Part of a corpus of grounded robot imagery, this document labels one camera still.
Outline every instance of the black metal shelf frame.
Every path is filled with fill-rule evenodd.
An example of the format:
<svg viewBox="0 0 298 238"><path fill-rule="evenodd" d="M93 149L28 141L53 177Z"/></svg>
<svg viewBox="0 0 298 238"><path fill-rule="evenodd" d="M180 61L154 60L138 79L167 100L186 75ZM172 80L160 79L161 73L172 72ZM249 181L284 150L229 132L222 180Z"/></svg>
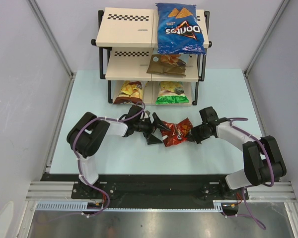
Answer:
<svg viewBox="0 0 298 238"><path fill-rule="evenodd" d="M103 19L104 11L99 10L98 11L98 30L101 25L101 21ZM204 11L204 17L207 27L207 33L209 33L209 20L210 20L210 12ZM91 44L94 46L96 45L96 40L92 39ZM209 48L212 46L212 42L209 41ZM112 50L112 47L99 47L99 76L101 79L106 79L106 74L104 74L104 50L107 51L107 65L110 58L110 52ZM205 67L206 67L206 61L207 61L207 49L205 49L205 55L202 56L202 65L201 65L201 55L198 55L198 75L199 75L199 81L195 83L195 93L194 93L194 101L192 101L192 105L198 104L198 94L199 94L199 82L203 82L205 79ZM107 81L107 87L108 87L108 103L113 103L113 99L111 96L111 81Z"/></svg>

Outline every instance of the table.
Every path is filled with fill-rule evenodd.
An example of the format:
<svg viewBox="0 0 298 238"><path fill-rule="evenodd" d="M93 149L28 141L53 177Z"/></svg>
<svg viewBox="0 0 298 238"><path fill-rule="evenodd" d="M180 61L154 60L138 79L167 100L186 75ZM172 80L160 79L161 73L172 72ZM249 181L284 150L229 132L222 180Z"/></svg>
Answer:
<svg viewBox="0 0 298 238"><path fill-rule="evenodd" d="M147 106L146 110L156 112L167 122L178 123L188 117L196 126L202 122L199 110L209 106L214 107L220 118L249 118L236 124L261 135L240 69L207 69L205 81L200 83L197 106ZM107 102L107 81L99 78L99 71L78 71L50 173L78 174L77 161L66 136L84 113L119 118L129 107ZM155 135L161 138L159 131ZM215 138L203 141L202 145L183 142L166 148L164 144L147 145L143 135L137 132L127 138L106 136L94 156L99 174L229 174L243 168L242 153L228 142Z"/></svg>

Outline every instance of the white wall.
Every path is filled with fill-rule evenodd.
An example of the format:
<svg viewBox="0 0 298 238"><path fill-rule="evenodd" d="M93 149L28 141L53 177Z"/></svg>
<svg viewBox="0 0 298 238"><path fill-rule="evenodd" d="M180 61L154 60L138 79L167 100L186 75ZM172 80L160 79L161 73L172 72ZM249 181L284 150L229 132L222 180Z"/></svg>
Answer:
<svg viewBox="0 0 298 238"><path fill-rule="evenodd" d="M27 2L0 0L0 210L14 202L7 237L40 176L68 81Z"/></svg>
<svg viewBox="0 0 298 238"><path fill-rule="evenodd" d="M246 69L282 0L191 0L210 11L208 68ZM105 7L154 9L156 0L37 0L72 70L98 69L97 12ZM184 2L164 0L163 2Z"/></svg>
<svg viewBox="0 0 298 238"><path fill-rule="evenodd" d="M249 76L267 132L275 136L298 199L298 0L290 1Z"/></svg>

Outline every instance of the doritos logo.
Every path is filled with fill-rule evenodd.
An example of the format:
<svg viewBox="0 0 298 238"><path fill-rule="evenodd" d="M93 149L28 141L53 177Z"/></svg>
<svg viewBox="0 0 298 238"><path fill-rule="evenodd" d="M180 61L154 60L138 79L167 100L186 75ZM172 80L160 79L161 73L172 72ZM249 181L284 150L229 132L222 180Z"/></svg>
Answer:
<svg viewBox="0 0 298 238"><path fill-rule="evenodd" d="M166 34L178 34L181 36L191 37L196 39L194 33L201 33L201 29L198 25L190 26L187 21L182 22L176 28L168 28L165 30Z"/></svg>

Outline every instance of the cable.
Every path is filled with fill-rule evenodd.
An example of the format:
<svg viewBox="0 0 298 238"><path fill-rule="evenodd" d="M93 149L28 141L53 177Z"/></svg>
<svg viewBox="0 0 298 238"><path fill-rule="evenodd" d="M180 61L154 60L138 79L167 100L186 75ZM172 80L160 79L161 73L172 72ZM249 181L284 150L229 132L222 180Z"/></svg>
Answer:
<svg viewBox="0 0 298 238"><path fill-rule="evenodd" d="M239 204L242 203L243 199L242 199L242 197L239 195L239 193L237 193L236 196L237 196L238 201L240 201L240 202L238 202L238 205L239 205Z"/></svg>
<svg viewBox="0 0 298 238"><path fill-rule="evenodd" d="M264 154L265 157L266 157L267 165L268 165L269 172L270 172L270 176L271 176L271 183L270 183L270 184L264 184L264 185L267 186L267 187L272 187L272 186L274 185L274 180L275 180L275 178L274 178L274 172L273 172L272 164L271 164L271 162L270 162L269 156L268 156L268 154L267 154L267 151L266 151L264 145L260 142L259 139L257 139L257 138L256 138L255 136L253 136L252 134L250 134L250 133L248 133L247 131L245 131L245 130L243 130L243 129L241 129L241 128L235 126L235 125L233 125L233 122L234 122L234 121L237 121L237 120L240 120L240 121L247 121L248 119L247 119L247 118L228 118L228 119L230 120L229 125L230 125L232 128L234 128L235 130L238 130L239 132L242 132L243 134L245 134L245 135L247 135L248 137L252 138L253 140L255 140L255 141L259 144L260 148L261 148L262 151L263 151L263 154ZM257 218L255 218L255 216L253 215L253 213L252 213L252 211L251 211L249 205L247 204L247 201L246 201L246 198L245 198L245 189L246 189L247 187L243 187L243 188L242 188L242 197L243 197L243 200L244 200L246 209L247 209L248 212L249 212L249 215L247 215L247 214L236 214L236 215L233 215L233 216L227 216L224 212L222 212L222 214L225 216L225 218L226 218L226 217L248 217L248 218L252 218L252 219L255 221L255 223L256 223L261 229L263 229L263 230L265 231L265 230L266 230L266 226L265 226L265 224L262 223L262 222L261 222L260 220L258 220Z"/></svg>
<svg viewBox="0 0 298 238"><path fill-rule="evenodd" d="M83 132L84 132L84 131L85 131L85 130L92 124L92 123L94 123L94 122L97 121L97 120L110 120L110 121L125 122L125 121L131 120L131 119L137 117L138 115L140 115L141 113L143 113L143 112L145 111L145 108L146 108L146 106L145 106L145 104L144 104L143 102L137 102L136 105L138 105L138 104L142 104L144 107L143 107L138 113L136 113L135 115L133 115L132 117L127 118L127 119L124 119L124 120L121 120L121 119L113 119L113 118L103 118L103 117L100 117L100 118L94 118L93 120L89 121L85 126L83 126L83 128L78 132L78 134L77 134L77 136L76 136L76 138L75 138L75 140L74 140L74 142L73 142L73 147L72 147L72 149L73 149L73 151L74 151L76 157L78 158L77 166L78 166L78 171L79 171L79 174L80 174L80 176L81 176L81 179L85 182L85 184L87 184L87 185L90 186L91 188L93 188L93 189L95 189L95 190L101 192L101 193L102 193L103 195L105 195L106 198L107 198L106 206L103 206L103 208L102 208L100 211L96 212L96 213L93 214L93 215L89 215L89 216L87 216L87 217L93 217L93 216L96 216L96 215L102 213L102 212L109 206L109 204L110 204L110 198L109 198L109 195L108 195L104 190L99 189L99 188L93 186L92 184L90 184L90 183L86 180L86 178L85 178L85 176L84 176L84 174L83 174L83 171L82 171L82 169L81 169L79 153L76 151L76 143L77 143L79 137L81 136L81 134L82 134L82 133L83 133Z"/></svg>

